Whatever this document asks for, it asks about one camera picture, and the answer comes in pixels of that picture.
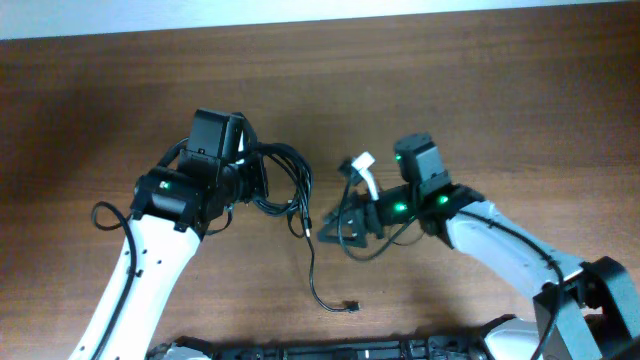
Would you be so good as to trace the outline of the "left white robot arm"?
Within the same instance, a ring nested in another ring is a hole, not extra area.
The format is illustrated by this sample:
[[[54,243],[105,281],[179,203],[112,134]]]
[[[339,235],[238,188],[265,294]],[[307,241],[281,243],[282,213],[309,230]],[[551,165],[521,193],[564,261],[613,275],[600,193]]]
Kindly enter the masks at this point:
[[[189,137],[135,185],[118,261],[74,359],[142,359],[210,223],[267,194],[257,137],[240,112],[199,109]]]

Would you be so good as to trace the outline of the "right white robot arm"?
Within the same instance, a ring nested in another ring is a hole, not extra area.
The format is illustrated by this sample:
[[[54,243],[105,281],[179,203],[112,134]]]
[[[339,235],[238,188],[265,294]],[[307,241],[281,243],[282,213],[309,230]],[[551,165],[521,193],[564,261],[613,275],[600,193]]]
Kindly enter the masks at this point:
[[[536,238],[505,217],[478,191],[452,182],[437,145],[427,133],[408,135],[394,145],[403,184],[379,189],[368,152],[344,161],[347,183],[340,203],[326,215],[321,242],[335,243],[348,257],[367,236],[386,235],[413,223],[446,246],[492,270],[531,300],[535,318],[505,315],[472,339],[433,337],[431,356],[467,359],[636,359],[639,356],[639,293],[627,270],[604,256],[586,261]]]

